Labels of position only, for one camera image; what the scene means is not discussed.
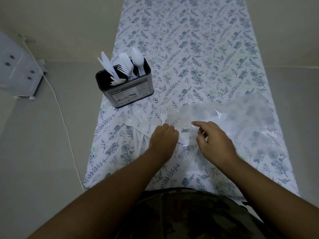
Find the plastic wrapper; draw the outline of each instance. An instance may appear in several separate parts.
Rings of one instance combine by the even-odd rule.
[[[248,94],[222,103],[200,103],[168,110],[167,122],[180,132],[189,132],[190,145],[184,159],[187,171],[205,170],[211,165],[196,143],[198,127],[192,121],[213,121],[233,141],[239,156],[276,155],[285,152],[276,132],[273,110],[262,92]],[[181,145],[177,152],[184,151]]]

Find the white cable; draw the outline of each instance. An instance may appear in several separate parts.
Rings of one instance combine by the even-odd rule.
[[[62,117],[62,121],[63,121],[63,125],[64,125],[64,127],[65,127],[66,134],[68,135],[68,140],[69,140],[69,145],[70,145],[70,149],[71,149],[71,153],[72,153],[72,157],[73,157],[74,166],[75,166],[75,169],[76,169],[77,174],[78,174],[78,178],[79,178],[79,181],[80,181],[80,184],[81,184],[81,188],[82,188],[82,190],[83,190],[83,192],[84,192],[84,187],[83,187],[83,185],[82,185],[82,181],[81,181],[81,179],[80,179],[79,171],[78,171],[77,165],[76,165],[76,163],[75,163],[75,158],[74,158],[74,154],[73,154],[73,150],[72,150],[72,146],[71,146],[71,140],[70,140],[70,136],[69,136],[69,131],[68,131],[68,129],[66,128],[66,124],[65,124],[65,122],[64,122],[62,110],[61,110],[60,104],[59,104],[59,102],[58,102],[58,99],[57,99],[57,97],[56,97],[56,94],[55,94],[55,92],[54,92],[52,86],[50,85],[49,81],[48,81],[48,80],[46,79],[46,77],[44,76],[44,73],[42,72],[42,69],[41,69],[40,66],[38,65],[38,62],[35,60],[33,54],[32,54],[31,51],[28,49],[28,46],[26,45],[25,41],[23,40],[22,43],[23,43],[23,45],[26,47],[26,49],[29,51],[30,55],[31,55],[32,58],[34,59],[34,61],[35,61],[35,63],[37,64],[38,68],[40,69],[40,71],[41,71],[41,73],[42,73],[42,75],[43,75],[43,78],[45,79],[45,81],[46,81],[46,82],[48,83],[48,85],[50,86],[50,88],[51,88],[51,90],[52,90],[52,92],[53,92],[54,98],[55,98],[55,100],[56,100],[56,102],[57,102],[57,104],[58,104],[58,107],[59,107],[59,110],[60,110],[60,113],[61,113],[61,117]]]

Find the floral tablecloth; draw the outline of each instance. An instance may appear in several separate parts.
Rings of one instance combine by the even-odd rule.
[[[155,92],[137,102],[150,121],[159,119],[161,107],[224,102],[263,91],[281,134],[244,0],[125,0],[112,62],[117,64],[122,51],[130,55],[133,46],[144,54],[152,69]],[[116,109],[103,97],[85,175],[86,188],[134,160],[132,129],[121,122],[131,108]],[[191,187],[242,197],[213,165],[205,172],[181,169],[188,153],[187,147],[177,148],[146,189]],[[248,151],[244,159],[298,194],[287,153],[254,158]]]

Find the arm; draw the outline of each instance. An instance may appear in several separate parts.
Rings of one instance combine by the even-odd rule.
[[[158,126],[143,155],[83,193],[30,238],[108,238],[173,155],[178,135],[173,126]]]
[[[215,123],[193,124],[200,127],[197,143],[203,155],[237,185],[263,219],[287,238],[319,238],[317,207],[238,157],[232,141]]]

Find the cutlery holder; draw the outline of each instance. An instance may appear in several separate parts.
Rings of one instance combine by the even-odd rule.
[[[101,70],[95,75],[99,89],[109,99],[115,108],[121,108],[145,97],[151,96],[154,93],[151,68],[146,59],[144,59],[145,75],[134,80],[128,80],[128,77],[116,69],[114,69],[120,79],[126,79],[125,83],[117,86],[111,85],[111,75],[106,70]],[[137,67],[134,66],[134,73],[137,74]]]

